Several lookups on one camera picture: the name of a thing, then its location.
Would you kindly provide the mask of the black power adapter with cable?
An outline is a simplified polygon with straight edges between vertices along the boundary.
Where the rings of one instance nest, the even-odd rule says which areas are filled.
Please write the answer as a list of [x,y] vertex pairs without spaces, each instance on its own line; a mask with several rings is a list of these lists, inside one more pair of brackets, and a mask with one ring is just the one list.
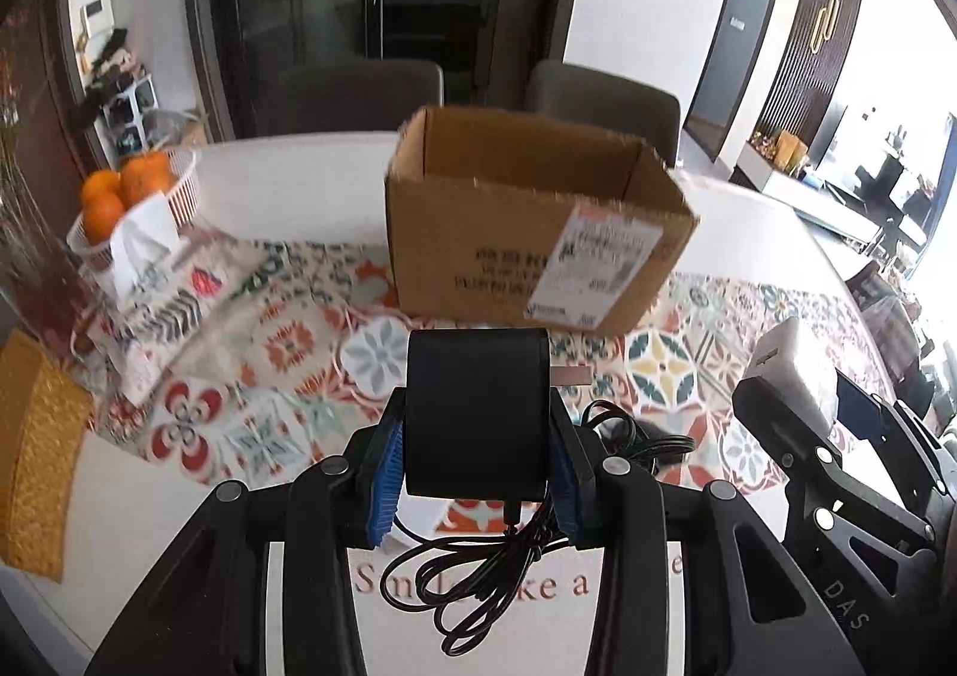
[[551,384],[543,329],[420,329],[407,351],[403,472],[407,493],[422,498],[498,501],[498,535],[426,537],[403,521],[410,541],[391,571],[414,562],[414,587],[397,595],[399,611],[426,613],[447,656],[477,648],[526,587],[543,556],[574,548],[551,506]]

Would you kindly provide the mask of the white power adapter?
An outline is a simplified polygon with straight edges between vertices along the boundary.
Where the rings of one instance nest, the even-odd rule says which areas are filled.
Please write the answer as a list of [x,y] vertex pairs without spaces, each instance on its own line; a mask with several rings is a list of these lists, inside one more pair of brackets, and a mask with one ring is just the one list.
[[756,342],[743,379],[762,379],[797,417],[827,438],[839,413],[837,370],[811,324],[792,316]]

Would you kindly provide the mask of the yellow woven box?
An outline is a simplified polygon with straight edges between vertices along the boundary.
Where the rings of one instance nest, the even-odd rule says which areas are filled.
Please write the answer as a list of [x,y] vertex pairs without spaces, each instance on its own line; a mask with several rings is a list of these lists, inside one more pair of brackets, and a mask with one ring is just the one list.
[[93,399],[20,329],[2,349],[0,397],[2,561],[59,582],[71,486]]

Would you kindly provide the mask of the patterned tile table runner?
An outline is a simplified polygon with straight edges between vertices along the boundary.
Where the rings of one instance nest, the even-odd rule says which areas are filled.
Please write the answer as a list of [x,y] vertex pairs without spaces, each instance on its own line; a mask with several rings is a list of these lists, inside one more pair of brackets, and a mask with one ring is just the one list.
[[852,300],[772,284],[676,273],[628,333],[511,333],[412,318],[379,246],[190,246],[149,267],[89,337],[93,430],[183,477],[253,488],[287,482],[341,452],[394,391],[443,422],[499,420],[543,391],[550,368],[574,420],[624,443],[628,423],[684,434],[691,452],[657,467],[673,485],[727,480],[779,490],[784,474],[734,416],[732,394],[757,341],[786,319],[870,394],[891,381]]

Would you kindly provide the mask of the white tv console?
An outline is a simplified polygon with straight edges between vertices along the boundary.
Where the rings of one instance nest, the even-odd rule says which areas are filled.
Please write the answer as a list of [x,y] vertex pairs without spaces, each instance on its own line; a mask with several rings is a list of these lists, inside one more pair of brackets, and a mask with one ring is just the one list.
[[860,250],[902,243],[921,251],[928,243],[923,218],[905,205],[925,193],[898,168],[894,156],[887,157],[876,175],[863,166],[852,172],[840,170],[832,159],[814,166],[808,148],[796,136],[754,135],[741,150],[732,182],[790,206],[805,223]]

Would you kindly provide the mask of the floral fabric tissue pouch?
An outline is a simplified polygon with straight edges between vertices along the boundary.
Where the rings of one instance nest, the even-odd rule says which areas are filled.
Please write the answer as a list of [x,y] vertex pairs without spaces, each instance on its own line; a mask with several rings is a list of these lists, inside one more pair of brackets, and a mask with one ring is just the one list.
[[121,397],[141,406],[185,345],[264,258],[251,243],[194,226],[155,260],[130,264],[115,257],[97,279],[105,297],[89,337],[112,365]]

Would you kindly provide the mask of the glass vase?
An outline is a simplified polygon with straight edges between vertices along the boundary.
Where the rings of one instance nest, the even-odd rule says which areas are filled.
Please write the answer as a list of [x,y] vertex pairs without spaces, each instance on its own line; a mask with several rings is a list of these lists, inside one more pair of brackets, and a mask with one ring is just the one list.
[[71,338],[89,318],[94,294],[31,196],[2,193],[2,297],[55,357],[73,355]]

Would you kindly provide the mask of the dark chair right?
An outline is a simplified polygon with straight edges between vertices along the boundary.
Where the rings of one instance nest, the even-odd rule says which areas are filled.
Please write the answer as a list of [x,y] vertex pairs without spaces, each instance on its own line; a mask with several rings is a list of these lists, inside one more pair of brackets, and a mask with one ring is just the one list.
[[669,168],[678,157],[681,111],[675,96],[650,84],[542,60],[532,70],[527,112],[644,138]]

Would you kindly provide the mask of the dark chair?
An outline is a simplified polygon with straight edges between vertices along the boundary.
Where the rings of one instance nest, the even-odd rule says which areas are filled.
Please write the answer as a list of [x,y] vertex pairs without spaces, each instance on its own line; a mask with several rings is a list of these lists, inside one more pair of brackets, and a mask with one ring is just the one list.
[[644,138],[669,168],[678,157],[681,111],[675,96],[650,84],[542,60],[532,70],[527,112]]
[[430,60],[308,65],[267,93],[260,129],[267,136],[396,132],[422,107],[443,104],[443,70]]

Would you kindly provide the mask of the white basket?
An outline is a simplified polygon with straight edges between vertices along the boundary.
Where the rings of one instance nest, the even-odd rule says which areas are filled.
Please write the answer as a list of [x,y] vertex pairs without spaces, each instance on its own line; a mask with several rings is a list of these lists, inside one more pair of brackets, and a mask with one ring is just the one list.
[[66,234],[68,250],[94,273],[105,273],[114,266],[115,257],[127,263],[155,260],[160,253],[177,245],[178,235],[193,224],[201,206],[198,164],[200,150],[178,146],[164,151],[177,182],[167,193],[154,193],[143,203],[127,209],[125,216],[107,242],[89,245],[83,230],[83,207]]

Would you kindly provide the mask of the brown cardboard box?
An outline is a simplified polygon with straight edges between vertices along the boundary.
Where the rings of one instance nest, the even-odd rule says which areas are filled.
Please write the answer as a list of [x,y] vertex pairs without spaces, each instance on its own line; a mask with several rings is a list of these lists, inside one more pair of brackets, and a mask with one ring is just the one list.
[[480,107],[420,109],[385,201],[404,313],[599,336],[638,326],[699,223],[642,138]]

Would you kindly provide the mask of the orange fruit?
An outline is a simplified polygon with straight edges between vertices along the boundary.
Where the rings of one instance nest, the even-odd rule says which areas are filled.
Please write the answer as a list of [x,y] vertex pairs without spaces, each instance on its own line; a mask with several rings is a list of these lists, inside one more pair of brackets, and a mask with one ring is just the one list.
[[127,208],[116,193],[101,193],[83,208],[83,230],[89,245],[107,242]]
[[125,208],[143,203],[154,193],[167,193],[177,182],[164,151],[141,154],[128,159],[120,171],[120,198]]
[[120,196],[120,173],[115,170],[100,169],[90,173],[81,187],[81,206],[94,205],[101,196]]

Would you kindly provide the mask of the white shoe rack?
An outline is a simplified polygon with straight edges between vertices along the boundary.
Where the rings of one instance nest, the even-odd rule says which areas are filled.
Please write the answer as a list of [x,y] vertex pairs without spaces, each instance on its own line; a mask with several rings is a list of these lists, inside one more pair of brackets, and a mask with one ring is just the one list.
[[159,96],[151,73],[135,78],[100,111],[118,157],[146,153],[159,143]]

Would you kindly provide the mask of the dark chair left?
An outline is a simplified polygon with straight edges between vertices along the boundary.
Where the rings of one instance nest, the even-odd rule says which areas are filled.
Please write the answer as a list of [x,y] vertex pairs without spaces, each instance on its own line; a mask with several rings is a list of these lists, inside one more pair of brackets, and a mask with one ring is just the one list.
[[267,93],[260,129],[267,136],[396,132],[422,107],[443,104],[443,70],[430,60],[308,65]]

